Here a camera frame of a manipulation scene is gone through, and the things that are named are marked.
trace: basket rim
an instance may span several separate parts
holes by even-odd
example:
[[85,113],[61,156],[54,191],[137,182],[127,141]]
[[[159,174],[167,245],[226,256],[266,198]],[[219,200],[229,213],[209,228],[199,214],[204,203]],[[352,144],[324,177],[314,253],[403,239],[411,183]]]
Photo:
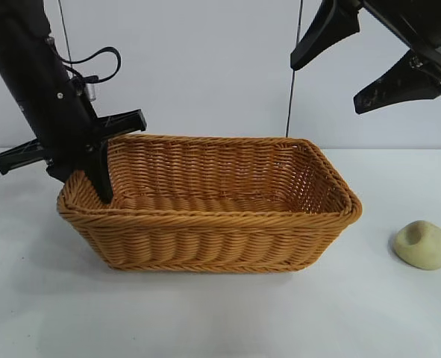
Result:
[[111,217],[122,217],[126,219],[127,217],[131,218],[242,218],[247,219],[251,218],[254,221],[258,221],[259,219],[279,219],[280,221],[290,221],[292,219],[306,219],[307,221],[311,221],[312,224],[316,222],[317,219],[326,219],[330,218],[331,220],[338,220],[339,217],[343,217],[344,219],[349,218],[349,222],[356,221],[362,212],[362,206],[358,197],[350,190],[348,184],[341,178],[340,174],[337,170],[328,162],[326,156],[320,151],[319,147],[314,145],[307,139],[296,139],[296,138],[284,138],[284,137],[265,137],[265,138],[254,138],[254,137],[198,137],[198,136],[158,136],[151,134],[129,134],[125,136],[119,136],[110,141],[111,144],[116,144],[118,142],[124,141],[149,141],[149,142],[209,142],[210,144],[221,144],[222,142],[230,143],[230,144],[240,144],[240,143],[261,143],[261,144],[299,144],[308,147],[311,150],[311,153],[315,156],[318,163],[321,165],[322,170],[327,172],[331,180],[334,182],[335,187],[340,188],[343,192],[345,199],[345,207],[343,210],[338,212],[330,212],[330,213],[305,213],[305,212],[277,212],[277,211],[192,211],[192,210],[135,210],[135,209],[126,209],[126,208],[103,208],[103,209],[90,209],[86,207],[82,207],[73,202],[73,198],[76,196],[76,192],[79,189],[82,189],[82,185],[85,178],[84,173],[82,172],[74,172],[71,177],[69,177],[68,181],[65,183],[64,187],[60,191],[60,194],[57,198],[57,208],[61,215],[63,216],[71,216],[77,215],[82,216],[84,218],[106,218]]

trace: wicker basket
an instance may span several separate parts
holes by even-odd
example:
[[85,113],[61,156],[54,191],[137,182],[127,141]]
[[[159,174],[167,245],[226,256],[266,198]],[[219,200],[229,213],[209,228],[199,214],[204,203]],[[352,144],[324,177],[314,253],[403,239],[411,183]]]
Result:
[[76,172],[58,211],[115,269],[296,271],[361,215],[302,139],[123,136],[109,167],[111,204]]

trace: white surface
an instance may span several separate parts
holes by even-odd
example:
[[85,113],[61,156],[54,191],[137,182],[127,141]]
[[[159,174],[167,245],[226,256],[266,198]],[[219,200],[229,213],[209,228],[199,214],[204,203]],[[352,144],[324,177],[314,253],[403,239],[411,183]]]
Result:
[[364,214],[293,274],[111,271],[43,165],[0,178],[0,357],[441,357],[441,269],[388,251],[413,220],[441,227],[441,151],[325,153]]
[[[319,3],[304,1],[303,34]],[[441,148],[441,96],[354,112],[353,96],[407,51],[365,10],[360,28],[297,72],[290,135],[329,148]]]
[[[66,56],[66,41],[57,0],[44,0],[46,15],[58,51]],[[33,132],[0,77],[0,146],[20,145],[34,139]]]
[[[106,45],[122,70],[100,115],[142,108],[152,134],[284,135],[298,0],[62,0],[79,59]],[[104,76],[109,56],[79,69]]]

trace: white table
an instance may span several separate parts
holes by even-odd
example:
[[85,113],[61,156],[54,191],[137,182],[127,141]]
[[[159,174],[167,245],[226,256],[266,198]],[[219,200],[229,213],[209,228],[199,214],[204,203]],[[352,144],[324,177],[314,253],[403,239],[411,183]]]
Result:
[[441,227],[441,151],[325,153],[364,214],[292,274],[111,271],[42,164],[0,176],[0,357],[441,357],[441,269],[388,249],[411,221]]

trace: wire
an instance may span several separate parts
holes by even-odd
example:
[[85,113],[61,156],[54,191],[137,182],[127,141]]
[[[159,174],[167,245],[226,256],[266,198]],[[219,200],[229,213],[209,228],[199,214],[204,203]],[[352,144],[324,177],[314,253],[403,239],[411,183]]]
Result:
[[[303,0],[300,0],[300,9],[298,11],[298,27],[296,29],[296,42],[295,47],[300,42],[300,31],[301,31],[301,18],[303,16]],[[292,104],[293,104],[293,93],[295,92],[295,70],[292,72],[292,84],[290,86],[290,100],[288,102],[288,118],[287,118],[287,132],[285,137],[288,138],[290,134],[290,120],[292,117]]]
[[[98,57],[100,54],[104,54],[104,53],[111,53],[114,56],[116,56],[117,66],[116,66],[116,70],[114,71],[113,74],[111,74],[105,78],[101,78],[101,79],[98,79],[96,76],[91,76],[89,78],[84,78],[81,76],[81,78],[84,79],[86,84],[101,84],[103,82],[109,81],[111,78],[113,78],[115,75],[117,75],[117,72],[119,72],[119,70],[121,69],[121,63],[122,63],[121,54],[119,53],[119,51],[117,51],[116,48],[111,47],[111,46],[101,48],[99,51],[95,52],[94,54],[91,54],[89,57],[86,57],[83,60],[77,60],[77,61],[71,61],[71,60],[67,60],[67,59],[61,57],[61,55],[57,53],[56,48],[53,45],[50,45],[49,47],[51,48],[51,50],[53,51],[53,54],[55,55],[55,57],[58,60],[60,60],[63,63],[67,63],[69,65],[78,65],[80,63],[85,63],[87,61],[92,60],[94,57]],[[80,75],[79,72],[77,72],[75,70],[70,71],[70,72],[74,73],[76,75]]]
[[86,78],[81,74],[81,73],[79,73],[78,71],[76,71],[75,69],[73,69],[72,67],[69,67],[69,66],[66,66],[66,65],[64,65],[64,69],[67,71],[67,72],[71,72],[74,76],[76,76],[76,77],[78,77],[79,78],[79,80],[81,81],[81,83],[83,84],[83,86],[85,86],[86,85]]
[[61,15],[61,25],[63,26],[64,42],[66,43],[66,49],[68,51],[68,57],[69,57],[70,60],[72,60],[72,58],[71,58],[71,48],[69,47],[68,31],[66,29],[66,22],[64,21],[63,5],[61,4],[61,0],[57,0],[57,6],[59,8],[59,14]]

